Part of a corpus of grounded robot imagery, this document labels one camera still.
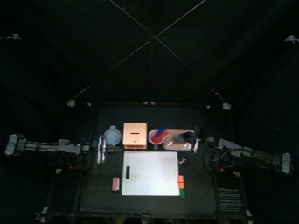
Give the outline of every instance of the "light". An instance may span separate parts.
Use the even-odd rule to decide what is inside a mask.
[[[297,39],[296,36],[290,35],[290,36],[286,38],[285,41],[288,41],[288,42],[296,42],[296,41],[299,42],[299,39]]]

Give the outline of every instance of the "white paper sheet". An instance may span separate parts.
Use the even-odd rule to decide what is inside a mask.
[[[178,176],[177,151],[126,151],[122,195],[178,196]]]

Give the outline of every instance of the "black background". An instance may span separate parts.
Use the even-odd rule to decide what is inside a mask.
[[[13,133],[58,141],[78,113],[67,101],[90,87],[77,99],[83,108],[229,102],[238,143],[298,158],[299,44],[286,42],[299,37],[298,6],[296,0],[3,2],[0,37],[18,33],[23,40],[0,40],[2,149]],[[43,160],[2,157],[2,217],[41,210]],[[292,179],[245,175],[257,219],[297,222],[297,172]]]

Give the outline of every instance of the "cardboard box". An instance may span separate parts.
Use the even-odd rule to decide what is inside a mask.
[[[147,148],[147,123],[126,122],[123,145],[126,149],[145,150]]]

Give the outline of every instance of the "eraser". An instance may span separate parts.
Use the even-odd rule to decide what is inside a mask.
[[[185,176],[179,175],[179,183],[183,183],[183,182],[185,182]]]
[[[119,191],[119,178],[113,178],[113,191]]]
[[[179,175],[179,189],[185,188],[185,176]]]

